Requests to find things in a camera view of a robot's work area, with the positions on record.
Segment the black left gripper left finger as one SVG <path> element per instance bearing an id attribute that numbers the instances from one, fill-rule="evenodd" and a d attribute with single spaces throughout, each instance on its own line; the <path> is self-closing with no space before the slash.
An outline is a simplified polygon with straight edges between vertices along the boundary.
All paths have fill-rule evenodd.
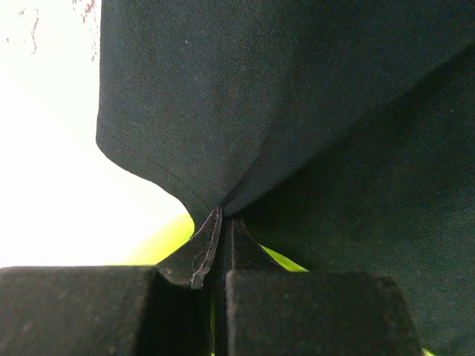
<path id="1" fill-rule="evenodd" d="M 210 355 L 205 279 L 222 211 L 152 266 L 1 270 L 3 355 Z"/>

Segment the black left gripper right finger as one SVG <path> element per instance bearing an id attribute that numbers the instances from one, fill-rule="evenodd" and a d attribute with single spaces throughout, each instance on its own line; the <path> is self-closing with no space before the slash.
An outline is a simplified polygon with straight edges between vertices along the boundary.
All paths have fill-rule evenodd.
<path id="1" fill-rule="evenodd" d="M 363 272 L 291 272 L 240 219 L 227 219 L 216 265 L 217 355 L 421 355 L 397 284 Z"/>

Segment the black garment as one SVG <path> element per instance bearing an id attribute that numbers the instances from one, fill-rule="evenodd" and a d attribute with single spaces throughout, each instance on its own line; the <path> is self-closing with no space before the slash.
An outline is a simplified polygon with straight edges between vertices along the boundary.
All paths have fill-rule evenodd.
<path id="1" fill-rule="evenodd" d="M 96 142 L 201 226 L 374 271 L 474 353 L 472 1 L 104 1 Z"/>

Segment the lime green laundry basket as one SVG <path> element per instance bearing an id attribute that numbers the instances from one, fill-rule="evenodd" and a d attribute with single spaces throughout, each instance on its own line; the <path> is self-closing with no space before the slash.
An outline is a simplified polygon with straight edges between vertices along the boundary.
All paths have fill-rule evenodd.
<path id="1" fill-rule="evenodd" d="M 152 266 L 162 262 L 165 258 L 173 254 L 176 250 L 185 245 L 197 231 L 193 231 L 193 223 L 190 217 L 181 215 L 175 220 L 172 220 L 165 227 L 160 229 L 156 234 L 149 238 L 146 238 L 135 244 L 131 253 L 125 259 L 122 266 Z M 209 305 L 210 305 L 210 330 L 212 333 L 213 348 L 210 355 L 217 355 L 215 352 L 215 289 L 216 289 L 216 265 L 218 248 L 220 245 L 220 234 L 217 240 L 217 249 L 212 262 L 212 267 L 205 279 L 205 285 L 209 292 Z M 268 252 L 262 248 L 272 259 L 274 259 L 279 265 L 291 272 L 308 272 L 302 267 L 296 266 L 294 263 L 286 261 L 284 258 L 277 254 Z"/>

